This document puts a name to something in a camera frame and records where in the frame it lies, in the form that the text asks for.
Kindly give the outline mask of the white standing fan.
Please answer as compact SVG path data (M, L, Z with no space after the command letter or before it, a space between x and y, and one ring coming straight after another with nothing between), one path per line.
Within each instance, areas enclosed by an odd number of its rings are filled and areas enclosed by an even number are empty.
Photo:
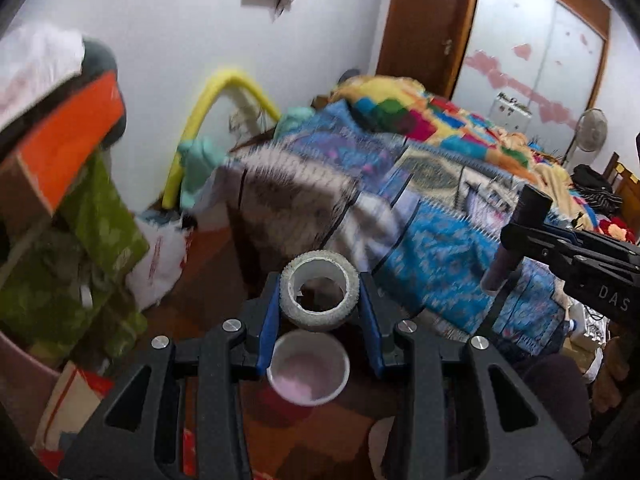
M602 150L607 136L608 121L602 110L585 110L578 119L562 166L571 172L578 165L590 165Z

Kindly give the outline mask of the brown wooden door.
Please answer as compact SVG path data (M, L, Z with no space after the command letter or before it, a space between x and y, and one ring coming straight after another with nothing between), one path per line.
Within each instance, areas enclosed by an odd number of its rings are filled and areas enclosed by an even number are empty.
M390 0L375 73L409 77L449 98L476 0Z

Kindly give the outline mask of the green patterned cloth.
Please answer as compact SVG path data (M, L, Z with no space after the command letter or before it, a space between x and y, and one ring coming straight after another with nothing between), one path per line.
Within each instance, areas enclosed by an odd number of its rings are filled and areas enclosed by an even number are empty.
M1 274L2 332L52 368L69 359L109 367L126 356L146 329L126 277L150 245L100 153L25 243Z

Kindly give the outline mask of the colourful patch blanket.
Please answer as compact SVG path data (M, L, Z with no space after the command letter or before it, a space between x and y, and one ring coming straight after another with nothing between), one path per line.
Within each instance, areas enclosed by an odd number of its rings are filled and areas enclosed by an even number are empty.
M555 158L530 146L524 133L499 127L427 92L410 78L353 76L329 94L331 103L341 100L365 129L397 133L487 162L547 193L576 229L598 228L596 216L574 189L568 172Z

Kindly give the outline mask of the orange cardboard box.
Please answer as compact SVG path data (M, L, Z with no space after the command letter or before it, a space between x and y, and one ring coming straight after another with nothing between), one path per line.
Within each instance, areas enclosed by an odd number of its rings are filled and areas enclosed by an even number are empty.
M108 70L26 134L1 163L1 223L10 237L54 215L124 111L116 72Z

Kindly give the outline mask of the white plastic bag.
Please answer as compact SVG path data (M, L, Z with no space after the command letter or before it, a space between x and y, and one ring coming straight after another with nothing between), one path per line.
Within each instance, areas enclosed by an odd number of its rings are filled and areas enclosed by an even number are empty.
M127 274L125 283L137 310L143 312L158 304L178 282L186 264L189 231L183 229L180 219L136 217L134 221L149 250Z

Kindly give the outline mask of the red trash cup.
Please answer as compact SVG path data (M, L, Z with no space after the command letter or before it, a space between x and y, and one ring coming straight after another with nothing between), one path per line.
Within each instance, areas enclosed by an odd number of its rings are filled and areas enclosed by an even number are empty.
M258 399L262 418L291 426L337 399L350 375L343 345L332 335L292 330L274 344Z

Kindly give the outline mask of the black striped clothing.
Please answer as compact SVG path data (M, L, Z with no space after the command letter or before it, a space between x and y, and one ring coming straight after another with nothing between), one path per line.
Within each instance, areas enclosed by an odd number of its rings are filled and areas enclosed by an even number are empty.
M590 166L577 165L570 177L574 188L597 214L613 217L622 209L623 200L614 194L612 185Z

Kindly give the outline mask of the grey tape roll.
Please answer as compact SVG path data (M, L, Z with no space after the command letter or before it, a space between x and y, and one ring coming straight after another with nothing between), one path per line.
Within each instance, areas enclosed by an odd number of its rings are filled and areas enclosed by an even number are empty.
M305 252L281 274L280 309L304 330L326 332L340 326L356 308L358 298L358 272L336 252Z

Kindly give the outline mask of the wooden headboard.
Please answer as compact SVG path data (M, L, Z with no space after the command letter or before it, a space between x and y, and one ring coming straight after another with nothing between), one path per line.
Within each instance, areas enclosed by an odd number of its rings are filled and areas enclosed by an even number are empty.
M603 171L602 176L612 185L614 194L623 201L620 216L634 232L639 233L640 226L640 182L639 178L620 160L614 152Z

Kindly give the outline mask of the yellow foam bed rail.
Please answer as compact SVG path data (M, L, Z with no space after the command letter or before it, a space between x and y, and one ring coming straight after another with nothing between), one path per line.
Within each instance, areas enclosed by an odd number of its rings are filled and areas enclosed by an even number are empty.
M276 124L281 118L280 108L265 90L245 70L223 67L206 80L178 143L193 141L204 131L206 138L230 148L232 136L226 121L233 114L232 101L238 110L251 107L258 115L266 116Z

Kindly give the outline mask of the white box on wardrobe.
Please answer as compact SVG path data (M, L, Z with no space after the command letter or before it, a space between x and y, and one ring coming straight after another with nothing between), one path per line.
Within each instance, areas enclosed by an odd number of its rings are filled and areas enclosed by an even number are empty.
M532 120L529 108L500 92L491 104L489 119L497 127L509 132L526 133Z

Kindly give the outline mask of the white cloth on pile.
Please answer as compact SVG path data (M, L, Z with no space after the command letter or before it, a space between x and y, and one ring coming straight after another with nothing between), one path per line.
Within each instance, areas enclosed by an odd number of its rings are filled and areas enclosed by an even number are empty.
M81 73L85 46L78 30L27 23L1 39L1 129Z

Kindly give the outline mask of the blue patchwork bed sheet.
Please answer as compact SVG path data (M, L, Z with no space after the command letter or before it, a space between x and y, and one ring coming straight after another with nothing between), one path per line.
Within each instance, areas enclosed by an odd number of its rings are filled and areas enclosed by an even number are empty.
M192 214L202 230L230 221L249 283L304 252L338 252L436 334L482 334L518 361L560 351L560 285L525 260L506 295L483 292L502 221L471 205L488 192L514 202L521 188L482 162L365 132L337 102L229 155Z

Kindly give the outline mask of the white wardrobe with pink hearts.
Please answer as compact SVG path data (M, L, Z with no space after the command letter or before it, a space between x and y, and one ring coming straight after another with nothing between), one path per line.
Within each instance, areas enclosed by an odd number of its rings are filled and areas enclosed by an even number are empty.
M476 0L452 100L489 118L500 92L532 112L526 136L567 152L597 81L605 40L560 0Z

